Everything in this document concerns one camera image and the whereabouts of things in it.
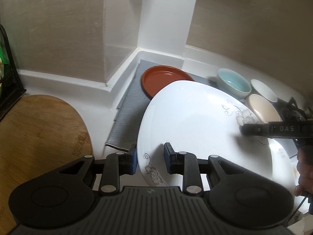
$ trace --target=tiled wall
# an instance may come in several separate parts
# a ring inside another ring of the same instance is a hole
[[[187,44],[313,98],[313,0],[197,0]]]
[[[105,82],[137,47],[142,0],[0,0],[19,69]]]

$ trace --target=round wooden board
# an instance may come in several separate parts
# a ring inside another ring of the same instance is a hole
[[[53,96],[21,98],[0,122],[0,234],[15,222],[8,206],[18,185],[92,154],[77,111]]]

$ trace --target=red plate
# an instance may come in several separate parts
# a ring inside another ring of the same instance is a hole
[[[154,97],[162,88],[178,80],[194,81],[186,72],[167,65],[153,66],[141,76],[141,86],[150,97]]]

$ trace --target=bowl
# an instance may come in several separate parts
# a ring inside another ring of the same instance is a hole
[[[258,117],[258,119],[267,124],[268,122],[279,122],[281,118],[274,106],[264,97],[256,94],[250,95],[246,99],[248,108]]]
[[[229,69],[219,69],[217,87],[236,99],[244,99],[252,91],[250,83],[243,76]]]
[[[277,96],[267,85],[259,80],[251,80],[252,87],[265,99],[271,102],[277,102]]]

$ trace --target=finger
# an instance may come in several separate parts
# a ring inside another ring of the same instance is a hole
[[[303,187],[301,185],[297,185],[295,187],[295,196],[300,196],[303,193]]]
[[[297,170],[301,176],[307,179],[313,179],[313,165],[298,162]]]
[[[304,164],[313,164],[313,146],[301,147],[298,151],[297,159]]]
[[[313,193],[313,180],[307,179],[303,176],[299,177],[299,185],[303,187],[304,191],[307,191],[309,193]]]

